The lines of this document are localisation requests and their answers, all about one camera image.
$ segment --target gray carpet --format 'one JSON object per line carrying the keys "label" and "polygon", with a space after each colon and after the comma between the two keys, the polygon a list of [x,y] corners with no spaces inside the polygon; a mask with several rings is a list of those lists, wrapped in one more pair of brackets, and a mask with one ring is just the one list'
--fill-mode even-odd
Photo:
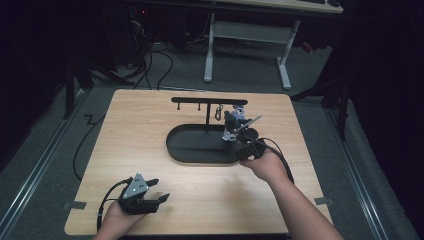
{"label": "gray carpet", "polygon": [[[269,52],[275,52],[276,47],[278,46],[270,46]],[[217,50],[229,51],[231,47]],[[202,80],[205,50],[190,48],[181,51],[170,47],[163,53],[172,57],[173,68],[164,78],[161,86],[294,95],[314,85],[331,49],[318,50],[311,54],[298,48],[292,50],[287,62],[293,86],[290,92],[282,89],[273,58],[246,56],[243,51],[248,50],[237,49],[231,54],[217,53],[213,81],[206,84]],[[170,60],[157,53],[152,57],[153,64],[148,77],[151,85],[155,87],[157,81],[168,70]],[[125,74],[127,71],[125,68],[121,68],[120,74]],[[144,79],[139,88],[146,89],[147,87]],[[88,117],[85,115],[93,115],[92,121],[100,119],[107,111],[113,92],[118,88],[122,88],[122,86],[98,81],[95,88],[88,94],[87,99],[70,122],[68,131],[54,152],[51,164],[16,222],[9,239],[91,239],[90,236],[71,237],[64,233],[63,229],[69,210],[63,209],[63,205],[66,201],[74,199],[79,187],[79,181],[73,174],[72,159],[82,138],[91,128],[87,124]],[[64,114],[64,100],[64,91],[61,91],[54,104],[33,126],[30,136],[16,153],[14,159],[1,172],[0,216],[6,214],[20,187],[24,184],[60,124]],[[334,201],[334,205],[329,206],[334,225],[346,239],[373,239],[360,202],[352,187],[344,155],[338,146],[337,136],[333,134],[331,124],[320,104],[315,100],[309,98],[308,101],[295,102],[294,107],[324,195]],[[100,127],[100,125],[97,126],[88,135],[81,147],[76,162],[79,175],[84,172]],[[418,239],[375,161],[351,105],[346,134],[348,146],[367,189],[375,201],[377,210],[381,214],[389,238]]]}

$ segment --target black stand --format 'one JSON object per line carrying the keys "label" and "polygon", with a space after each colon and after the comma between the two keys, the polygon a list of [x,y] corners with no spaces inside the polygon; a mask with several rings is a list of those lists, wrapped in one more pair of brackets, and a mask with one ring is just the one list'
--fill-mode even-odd
{"label": "black stand", "polygon": [[216,98],[179,98],[172,102],[207,104],[205,124],[183,124],[172,129],[166,138],[169,155],[183,163],[231,164],[237,162],[234,153],[244,145],[238,141],[222,139],[225,125],[209,124],[211,104],[246,105],[247,100]]}

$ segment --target dark background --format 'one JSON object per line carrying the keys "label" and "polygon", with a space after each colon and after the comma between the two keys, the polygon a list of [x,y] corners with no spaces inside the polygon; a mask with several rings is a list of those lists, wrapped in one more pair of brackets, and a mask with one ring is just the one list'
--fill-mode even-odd
{"label": "dark background", "polygon": [[[306,22],[301,24],[295,45],[307,42],[313,48],[334,47],[317,85],[335,78],[351,80],[349,96],[370,145],[423,238],[419,227],[424,221],[420,206],[424,202],[423,4],[373,0],[342,1],[342,6],[345,16],[373,16],[375,23],[340,28]],[[3,169],[64,84],[70,56],[92,58],[113,70],[115,64],[130,62],[125,56],[133,50],[119,47],[131,46],[125,44],[131,40],[122,6],[102,9],[96,4],[58,6],[48,1],[22,1],[2,2],[0,11]],[[111,17],[111,12],[120,15],[119,20]],[[190,40],[186,32],[198,36],[204,27],[199,22],[206,19],[206,13],[183,10],[151,14],[156,20],[154,27],[163,29],[160,37],[177,46]]]}

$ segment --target forearm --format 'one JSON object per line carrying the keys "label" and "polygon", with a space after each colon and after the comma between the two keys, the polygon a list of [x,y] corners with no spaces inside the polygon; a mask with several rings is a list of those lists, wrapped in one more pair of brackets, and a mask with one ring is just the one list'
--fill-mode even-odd
{"label": "forearm", "polygon": [[293,239],[343,239],[325,216],[287,178],[269,185]]}

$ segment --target black metal rod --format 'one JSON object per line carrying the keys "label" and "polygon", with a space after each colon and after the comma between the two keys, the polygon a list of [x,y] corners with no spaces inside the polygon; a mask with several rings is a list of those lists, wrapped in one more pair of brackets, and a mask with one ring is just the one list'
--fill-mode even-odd
{"label": "black metal rod", "polygon": [[205,124],[205,132],[209,131],[209,118],[211,117],[211,105],[212,104],[228,104],[228,105],[246,105],[248,102],[244,99],[222,99],[222,98],[190,98],[190,97],[173,97],[171,98],[173,103],[178,103],[178,110],[180,108],[180,103],[197,103],[200,104],[206,103],[206,124]]}
{"label": "black metal rod", "polygon": [[206,125],[205,125],[205,132],[209,131],[209,118],[211,116],[211,104],[208,103],[208,109],[206,109]]}
{"label": "black metal rod", "polygon": [[189,97],[173,97],[171,101],[174,103],[206,103],[206,104],[230,104],[230,105],[247,105],[247,100],[243,99],[221,99],[221,98],[189,98]]}

